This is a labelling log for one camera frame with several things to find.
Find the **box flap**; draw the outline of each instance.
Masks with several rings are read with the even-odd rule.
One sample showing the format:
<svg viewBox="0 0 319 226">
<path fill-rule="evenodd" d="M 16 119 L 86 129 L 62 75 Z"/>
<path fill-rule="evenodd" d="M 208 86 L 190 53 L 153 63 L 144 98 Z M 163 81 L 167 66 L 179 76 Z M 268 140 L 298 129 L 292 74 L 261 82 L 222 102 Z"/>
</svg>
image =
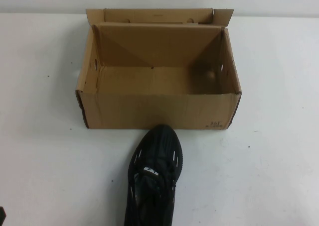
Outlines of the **box flap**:
<svg viewBox="0 0 319 226">
<path fill-rule="evenodd" d="M 199 23 L 228 26 L 233 9 L 87 9 L 90 25 L 100 22 Z"/>
<path fill-rule="evenodd" d="M 83 57 L 81 71 L 78 77 L 78 82 L 76 85 L 76 90 L 80 90 L 80 91 L 84 90 L 86 75 L 90 66 L 93 41 L 94 41 L 94 33 L 93 33 L 93 29 L 90 27 L 87 38 L 86 38 L 84 57 Z"/>
<path fill-rule="evenodd" d="M 241 90 L 241 86 L 238 79 L 238 74 L 237 74 L 236 65 L 234 61 L 234 55 L 231 48 L 230 37 L 229 37 L 229 32 L 227 28 L 224 29 L 224 34 L 222 37 L 222 50 L 223 50 L 222 64 L 225 68 L 224 72 L 226 72 L 226 76 L 228 76 L 229 80 L 231 80 L 231 83 L 232 83 L 231 87 L 235 91 L 235 94 L 237 95 L 237 98 L 238 98 L 236 108 L 229 122 L 229 125 L 230 125 L 233 122 L 233 118 L 237 112 L 238 105 L 242 95 L 242 90 Z"/>
</svg>

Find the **shoelace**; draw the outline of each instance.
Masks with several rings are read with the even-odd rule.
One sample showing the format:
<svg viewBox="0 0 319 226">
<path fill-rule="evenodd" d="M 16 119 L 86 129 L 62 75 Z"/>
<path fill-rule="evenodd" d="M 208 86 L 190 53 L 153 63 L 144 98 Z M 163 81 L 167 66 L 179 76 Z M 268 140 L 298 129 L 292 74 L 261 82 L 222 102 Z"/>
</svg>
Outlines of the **shoelace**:
<svg viewBox="0 0 319 226">
<path fill-rule="evenodd" d="M 167 168 L 163 169 L 161 164 L 158 163 L 158 160 L 162 160 L 166 163 Z M 144 170 L 144 162 L 145 159 L 141 158 L 139 160 L 139 163 L 135 165 L 136 172 L 141 175 L 145 175 L 145 170 Z M 163 217 L 166 215 L 166 206 L 168 204 L 172 204 L 174 201 L 174 189 L 176 187 L 176 176 L 175 176 L 175 171 L 176 171 L 176 166 L 174 161 L 169 161 L 167 158 L 164 157 L 158 157 L 156 163 L 151 167 L 154 171 L 159 174 L 156 176 L 154 179 L 157 178 L 157 181 L 159 184 L 161 183 L 160 180 L 161 178 L 163 179 L 164 182 L 164 187 L 161 189 L 160 192 L 160 197 L 157 197 L 156 201 L 159 201 L 156 203 L 155 207 L 157 209 L 158 214 L 155 214 L 155 217 L 157 218 L 158 222 L 161 222 L 163 225 Z M 133 199 L 135 202 L 135 189 L 133 192 Z M 141 214 L 140 214 L 140 209 L 136 207 L 136 214 L 135 219 L 137 219 L 140 223 L 140 225 L 143 225 L 143 221 L 141 219 Z"/>
</svg>

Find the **shoe upper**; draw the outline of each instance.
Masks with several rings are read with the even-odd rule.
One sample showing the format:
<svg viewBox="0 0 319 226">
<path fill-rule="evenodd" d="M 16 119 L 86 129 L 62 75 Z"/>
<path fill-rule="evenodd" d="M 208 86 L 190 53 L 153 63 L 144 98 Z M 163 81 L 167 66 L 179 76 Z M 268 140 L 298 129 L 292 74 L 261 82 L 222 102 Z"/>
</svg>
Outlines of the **shoe upper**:
<svg viewBox="0 0 319 226">
<path fill-rule="evenodd" d="M 158 125 L 139 143 L 130 162 L 125 226 L 170 226 L 175 184 L 182 168 L 176 133 Z"/>
</svg>

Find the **black shoe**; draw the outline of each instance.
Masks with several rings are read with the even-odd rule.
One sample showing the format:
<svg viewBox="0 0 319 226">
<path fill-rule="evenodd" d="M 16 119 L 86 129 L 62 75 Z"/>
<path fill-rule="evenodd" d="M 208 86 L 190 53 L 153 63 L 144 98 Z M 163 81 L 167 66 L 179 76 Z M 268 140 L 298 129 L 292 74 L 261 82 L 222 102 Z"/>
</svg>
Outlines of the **black shoe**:
<svg viewBox="0 0 319 226">
<path fill-rule="evenodd" d="M 125 226 L 171 225 L 182 165 L 180 142 L 170 126 L 158 125 L 143 137 L 129 166 Z"/>
</svg>

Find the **cardboard box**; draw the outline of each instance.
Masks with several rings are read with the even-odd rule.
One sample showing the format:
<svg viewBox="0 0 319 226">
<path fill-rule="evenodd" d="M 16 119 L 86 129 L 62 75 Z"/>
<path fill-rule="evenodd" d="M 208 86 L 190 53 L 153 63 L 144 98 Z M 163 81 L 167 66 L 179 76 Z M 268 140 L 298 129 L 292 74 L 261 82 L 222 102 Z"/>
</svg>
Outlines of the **cardboard box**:
<svg viewBox="0 0 319 226">
<path fill-rule="evenodd" d="M 76 96 L 88 128 L 227 129 L 241 88 L 232 9 L 88 9 Z"/>
</svg>

